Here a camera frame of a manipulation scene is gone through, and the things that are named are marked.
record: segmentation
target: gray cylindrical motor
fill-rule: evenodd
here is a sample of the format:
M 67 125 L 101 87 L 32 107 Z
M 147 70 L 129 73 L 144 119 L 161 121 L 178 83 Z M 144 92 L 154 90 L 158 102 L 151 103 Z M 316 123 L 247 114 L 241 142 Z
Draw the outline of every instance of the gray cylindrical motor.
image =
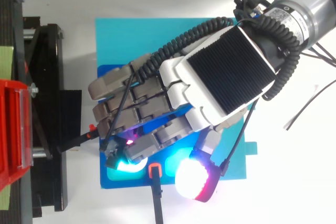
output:
M 336 26 L 336 0 L 275 0 L 265 15 L 285 24 L 307 49 Z

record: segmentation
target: red container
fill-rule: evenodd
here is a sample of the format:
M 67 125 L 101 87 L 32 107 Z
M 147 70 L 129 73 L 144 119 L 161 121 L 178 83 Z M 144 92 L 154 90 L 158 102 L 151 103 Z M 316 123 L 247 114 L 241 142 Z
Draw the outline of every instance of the red container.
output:
M 0 80 L 0 191 L 33 164 L 31 106 L 27 85 Z

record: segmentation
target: white table surface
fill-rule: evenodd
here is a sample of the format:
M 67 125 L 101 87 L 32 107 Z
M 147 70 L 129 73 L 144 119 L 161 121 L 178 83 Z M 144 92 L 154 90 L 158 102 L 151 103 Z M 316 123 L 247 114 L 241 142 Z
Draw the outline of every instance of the white table surface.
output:
M 24 15 L 41 16 L 65 31 L 65 87 L 83 90 L 82 132 L 94 123 L 88 84 L 97 77 L 96 17 L 232 16 L 232 0 L 26 0 Z M 321 44 L 336 56 L 333 31 Z M 219 182 L 206 203 L 182 198 L 163 186 L 163 215 L 170 223 L 336 223 L 336 85 L 326 90 L 289 132 L 283 126 L 320 88 L 336 79 L 322 61 L 302 58 L 283 91 L 260 102 L 246 129 L 258 143 L 247 156 L 247 179 Z M 98 141 L 67 152 L 69 205 L 43 208 L 34 224 L 154 223 L 150 187 L 100 189 Z

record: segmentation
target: green paper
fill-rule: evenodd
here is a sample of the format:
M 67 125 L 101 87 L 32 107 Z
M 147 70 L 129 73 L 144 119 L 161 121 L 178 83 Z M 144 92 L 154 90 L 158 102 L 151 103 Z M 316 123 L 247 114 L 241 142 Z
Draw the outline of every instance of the green paper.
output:
M 12 75 L 13 47 L 0 46 L 0 79 L 10 80 Z
M 13 47 L 0 46 L 0 79 L 10 80 L 12 75 Z M 8 210 L 11 196 L 10 185 L 0 191 L 0 210 Z
M 11 196 L 10 185 L 6 186 L 2 191 L 0 191 L 0 210 L 9 209 L 9 198 Z

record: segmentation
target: coiled cable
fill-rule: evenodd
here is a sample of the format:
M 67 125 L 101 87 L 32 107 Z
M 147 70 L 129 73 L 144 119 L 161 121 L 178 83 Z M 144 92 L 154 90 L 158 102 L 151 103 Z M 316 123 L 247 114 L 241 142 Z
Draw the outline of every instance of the coiled cable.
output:
M 244 22 L 250 21 L 249 24 L 255 30 L 260 31 L 266 36 L 271 37 L 284 49 L 288 50 L 289 55 L 277 73 L 272 87 L 262 96 L 266 101 L 272 100 L 285 86 L 287 81 L 294 73 L 299 63 L 301 46 L 296 36 L 281 22 L 266 15 L 260 15 L 254 19 L 244 19 Z
M 217 17 L 193 27 L 189 31 L 179 35 L 168 42 L 158 51 L 152 53 L 150 58 L 136 71 L 135 76 L 140 84 L 157 74 L 162 62 L 170 59 L 183 48 L 191 45 L 205 36 L 215 33 L 225 27 L 232 26 L 233 20 L 226 17 Z

